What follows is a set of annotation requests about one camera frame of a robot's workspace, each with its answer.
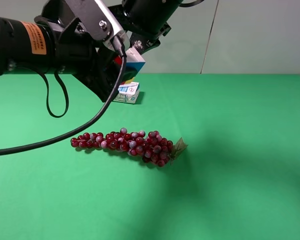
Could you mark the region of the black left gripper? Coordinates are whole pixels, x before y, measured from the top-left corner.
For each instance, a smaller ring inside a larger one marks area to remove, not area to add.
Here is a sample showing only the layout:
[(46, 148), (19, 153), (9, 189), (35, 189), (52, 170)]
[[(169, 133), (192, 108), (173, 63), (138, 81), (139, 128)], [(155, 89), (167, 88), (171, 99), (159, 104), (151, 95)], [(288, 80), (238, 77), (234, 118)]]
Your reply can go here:
[[(119, 75), (118, 54), (95, 43), (77, 17), (63, 22), (39, 15), (34, 21), (44, 27), (52, 44), (51, 67), (59, 71), (64, 67), (65, 74), (73, 75), (105, 102)], [(120, 83), (131, 83), (137, 74), (135, 68), (127, 67)]]

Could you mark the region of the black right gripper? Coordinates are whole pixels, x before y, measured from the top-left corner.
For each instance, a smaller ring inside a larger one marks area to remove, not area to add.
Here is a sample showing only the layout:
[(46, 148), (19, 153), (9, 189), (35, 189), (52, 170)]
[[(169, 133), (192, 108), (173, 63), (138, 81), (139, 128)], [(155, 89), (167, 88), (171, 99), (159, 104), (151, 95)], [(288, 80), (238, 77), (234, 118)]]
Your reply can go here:
[(170, 31), (167, 24), (171, 5), (113, 5), (108, 8), (125, 31), (132, 32), (130, 42), (140, 42), (143, 54), (160, 45), (159, 37)]

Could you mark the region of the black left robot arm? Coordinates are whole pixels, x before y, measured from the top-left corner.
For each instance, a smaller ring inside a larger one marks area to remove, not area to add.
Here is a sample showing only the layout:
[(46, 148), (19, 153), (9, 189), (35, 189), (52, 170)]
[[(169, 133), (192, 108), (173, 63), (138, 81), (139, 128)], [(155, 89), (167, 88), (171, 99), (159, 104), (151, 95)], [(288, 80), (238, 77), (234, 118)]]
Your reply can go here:
[(0, 76), (70, 74), (105, 101), (118, 77), (121, 58), (113, 48), (123, 41), (127, 55), (123, 82), (145, 64), (126, 32), (105, 17), (72, 16), (69, 22), (38, 16), (33, 23), (0, 17)]

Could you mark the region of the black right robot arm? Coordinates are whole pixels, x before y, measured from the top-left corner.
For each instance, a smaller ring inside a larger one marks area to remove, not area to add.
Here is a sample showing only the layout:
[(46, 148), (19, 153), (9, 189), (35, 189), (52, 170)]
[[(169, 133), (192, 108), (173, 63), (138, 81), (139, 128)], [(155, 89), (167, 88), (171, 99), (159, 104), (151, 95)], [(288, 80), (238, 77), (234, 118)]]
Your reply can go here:
[(160, 37), (171, 30), (167, 21), (177, 8), (191, 8), (200, 3), (201, 0), (188, 3), (181, 0), (123, 0), (121, 4), (110, 6), (109, 10), (122, 28), (131, 32), (130, 45), (142, 55), (161, 44)]

